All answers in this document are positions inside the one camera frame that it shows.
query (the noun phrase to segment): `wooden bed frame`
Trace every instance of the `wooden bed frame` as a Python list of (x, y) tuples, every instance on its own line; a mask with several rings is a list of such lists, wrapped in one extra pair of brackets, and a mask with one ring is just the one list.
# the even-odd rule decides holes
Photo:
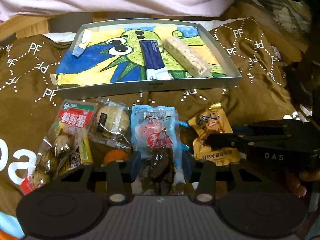
[[(29, 37), (37, 34), (49, 33), (48, 20), (57, 15), (38, 16), (18, 14), (0, 24), (0, 41), (12, 34), (16, 34), (17, 39)], [(151, 15), (151, 18), (165, 18), (182, 20), (183, 16), (162, 16)], [(108, 20), (108, 12), (94, 12), (92, 22)]]

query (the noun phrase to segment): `shallow tray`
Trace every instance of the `shallow tray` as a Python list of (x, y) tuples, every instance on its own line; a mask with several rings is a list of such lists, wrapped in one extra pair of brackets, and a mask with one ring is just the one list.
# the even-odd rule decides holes
[(75, 39), (70, 47), (73, 52), (82, 40), (85, 29), (92, 32), (105, 31), (110, 29), (147, 27), (147, 26), (191, 26), (198, 29), (199, 36), (216, 57), (227, 77), (217, 78), (183, 78), (165, 80), (139, 80), (129, 82), (113, 82), (88, 86), (57, 86), (60, 96), (68, 99), (95, 98), (128, 93), (182, 90), (182, 89), (208, 89), (227, 88), (235, 86), (241, 78), (241, 74), (230, 59), (226, 51), (212, 37), (212, 35), (200, 24), (191, 22), (167, 20), (167, 19), (121, 19), (103, 22), (84, 24), (78, 30)]

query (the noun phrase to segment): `green cartoon creature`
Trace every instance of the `green cartoon creature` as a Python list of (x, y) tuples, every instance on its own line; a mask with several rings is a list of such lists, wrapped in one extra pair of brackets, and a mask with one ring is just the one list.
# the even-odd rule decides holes
[[(173, 31), (172, 36), (176, 36), (181, 38), (187, 45), (205, 45), (200, 36), (194, 37), (183, 37), (183, 33), (181, 31)], [(99, 43), (99, 45), (114, 45), (114, 47), (110, 49), (106, 49), (101, 51), (100, 53), (111, 54), (114, 56), (119, 56), (116, 60), (111, 62), (108, 66), (103, 68), (101, 71), (107, 70), (114, 66), (117, 66), (121, 63), (127, 62), (127, 65), (119, 75), (117, 81), (120, 81), (123, 77), (125, 77), (130, 71), (134, 68), (139, 68), (140, 79), (146, 80), (146, 70), (144, 65), (144, 59), (142, 50), (140, 47), (140, 40), (157, 40), (159, 45), (159, 50), (161, 53), (162, 60), (164, 62), (165, 67), (168, 69), (169, 74), (173, 78), (189, 78), (190, 74), (177, 62), (164, 48), (162, 45), (162, 41), (160, 37), (152, 32), (146, 30), (132, 29), (125, 31), (118, 38), (112, 38), (107, 41)], [(215, 72), (214, 69), (220, 67), (220, 65), (212, 65), (212, 76), (213, 77), (225, 77), (226, 75), (220, 72)]]

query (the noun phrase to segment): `brown bedsheet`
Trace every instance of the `brown bedsheet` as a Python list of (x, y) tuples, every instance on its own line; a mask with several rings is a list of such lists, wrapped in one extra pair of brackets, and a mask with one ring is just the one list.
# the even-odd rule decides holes
[[(270, 31), (270, 40), (267, 39), (254, 18), (220, 26), (211, 34), (228, 51), (243, 76), (235, 87), (145, 92), (110, 98), (129, 106), (174, 106), (181, 121), (216, 102), (222, 103), (232, 126), (292, 116), (296, 110), (285, 89), (283, 63), (269, 44), (272, 40), (272, 45), (277, 46), (278, 42), (283, 48), (279, 36)], [(68, 48), (69, 45), (56, 44), (37, 35), (19, 39), (0, 50), (1, 212), (15, 216), (22, 197), (18, 184), (34, 164), (38, 147), (62, 103), (49, 74), (55, 73)], [(297, 57), (285, 48), (280, 52), (287, 62)], [(95, 165), (100, 165), (105, 147), (91, 143), (91, 148)]]

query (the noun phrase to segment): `gray ribbed panel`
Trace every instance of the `gray ribbed panel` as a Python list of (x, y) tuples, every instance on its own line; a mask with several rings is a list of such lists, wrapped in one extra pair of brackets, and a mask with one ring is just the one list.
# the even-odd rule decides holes
[[(135, 196), (114, 206), (92, 231), (72, 240), (259, 240), (225, 226), (215, 211), (188, 196)], [(37, 240), (26, 237), (25, 240)], [(281, 240), (299, 240), (297, 236)]]

